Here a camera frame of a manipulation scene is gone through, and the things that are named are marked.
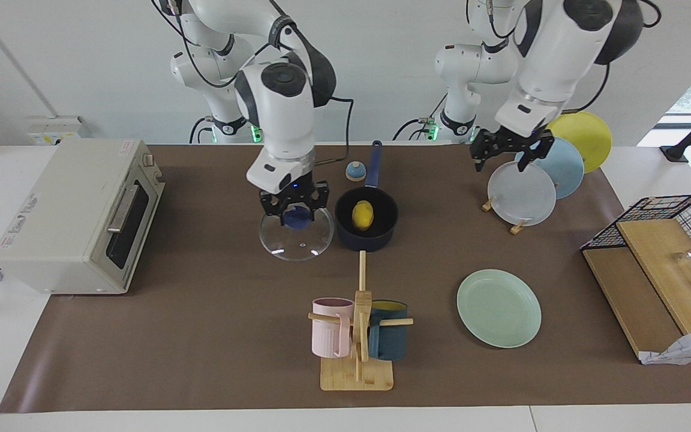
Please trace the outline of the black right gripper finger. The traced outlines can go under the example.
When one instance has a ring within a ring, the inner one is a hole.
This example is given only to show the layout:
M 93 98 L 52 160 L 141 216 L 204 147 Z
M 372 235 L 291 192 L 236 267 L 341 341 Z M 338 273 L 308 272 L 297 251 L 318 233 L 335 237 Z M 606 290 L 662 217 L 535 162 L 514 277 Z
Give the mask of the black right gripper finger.
M 290 205 L 290 199 L 285 194 L 272 194 L 268 191 L 260 191 L 260 204 L 266 216 L 277 217 L 280 226 L 285 226 L 284 213 Z
M 310 196 L 307 197 L 307 207 L 311 211 L 317 209 L 326 209 L 329 200 L 329 184 L 328 182 L 316 182 L 313 184 Z

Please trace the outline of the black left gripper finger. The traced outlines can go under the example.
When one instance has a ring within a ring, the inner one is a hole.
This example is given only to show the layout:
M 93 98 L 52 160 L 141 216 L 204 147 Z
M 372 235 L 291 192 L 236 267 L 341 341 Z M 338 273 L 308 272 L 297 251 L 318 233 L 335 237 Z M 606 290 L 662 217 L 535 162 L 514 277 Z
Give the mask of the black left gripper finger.
M 555 137 L 540 137 L 534 144 L 525 146 L 522 151 L 516 154 L 518 172 L 524 172 L 529 164 L 545 159 L 554 142 Z
M 478 133 L 472 140 L 470 154 L 477 172 L 483 170 L 486 161 L 490 158 L 501 155 L 502 151 L 498 139 L 499 136 L 495 133 Z

